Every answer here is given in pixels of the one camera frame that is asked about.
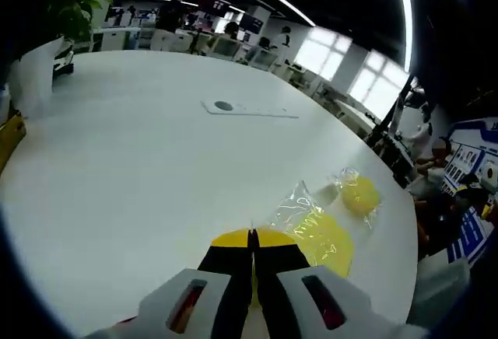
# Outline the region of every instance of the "ceiling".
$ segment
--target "ceiling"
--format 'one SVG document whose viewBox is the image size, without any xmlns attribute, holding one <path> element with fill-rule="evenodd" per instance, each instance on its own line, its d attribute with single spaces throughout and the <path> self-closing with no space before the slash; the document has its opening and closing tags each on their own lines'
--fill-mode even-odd
<svg viewBox="0 0 498 339">
<path fill-rule="evenodd" d="M 307 24 L 278 0 L 226 1 L 241 9 L 263 5 L 274 17 Z M 348 35 L 358 44 L 404 64 L 402 0 L 287 1 L 317 25 Z M 491 77 L 498 49 L 492 31 L 491 11 L 496 10 L 492 1 L 412 0 L 412 72 L 419 77 L 430 101 L 442 104 L 455 118 L 498 114 L 493 109 L 498 97 Z"/>
</svg>

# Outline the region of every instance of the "potted plant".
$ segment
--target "potted plant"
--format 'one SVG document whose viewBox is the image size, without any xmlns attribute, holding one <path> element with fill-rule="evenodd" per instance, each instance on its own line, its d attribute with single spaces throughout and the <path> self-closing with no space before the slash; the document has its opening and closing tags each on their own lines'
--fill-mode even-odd
<svg viewBox="0 0 498 339">
<path fill-rule="evenodd" d="M 43 0 L 28 22 L 29 29 L 17 47 L 9 88 L 14 106 L 24 116 L 37 116 L 51 96 L 54 57 L 63 40 L 89 40 L 93 12 L 101 1 Z"/>
</svg>

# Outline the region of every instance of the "office desk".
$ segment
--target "office desk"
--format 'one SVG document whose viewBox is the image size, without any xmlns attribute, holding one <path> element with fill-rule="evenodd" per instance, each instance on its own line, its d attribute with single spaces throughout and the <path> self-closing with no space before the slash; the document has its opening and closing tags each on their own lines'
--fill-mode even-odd
<svg viewBox="0 0 498 339">
<path fill-rule="evenodd" d="M 412 199 L 329 112 L 271 73 L 229 61 L 107 51 L 74 62 L 0 179 L 19 264 L 74 334 L 134 316 L 145 295 L 197 267 L 213 238 L 264 223 L 299 180 L 316 191 L 347 166 L 384 201 L 372 232 L 349 227 L 349 280 L 375 312 L 406 319 L 417 266 Z M 278 105 L 299 118 L 215 116 L 203 100 Z"/>
</svg>

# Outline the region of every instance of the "yellow ball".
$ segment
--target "yellow ball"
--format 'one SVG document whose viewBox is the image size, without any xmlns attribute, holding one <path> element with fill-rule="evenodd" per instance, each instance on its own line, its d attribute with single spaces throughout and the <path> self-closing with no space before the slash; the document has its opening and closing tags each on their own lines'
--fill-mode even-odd
<svg viewBox="0 0 498 339">
<path fill-rule="evenodd" d="M 381 202 L 372 181 L 361 176 L 345 183 L 341 198 L 345 207 L 357 216 L 368 216 Z"/>
</svg>

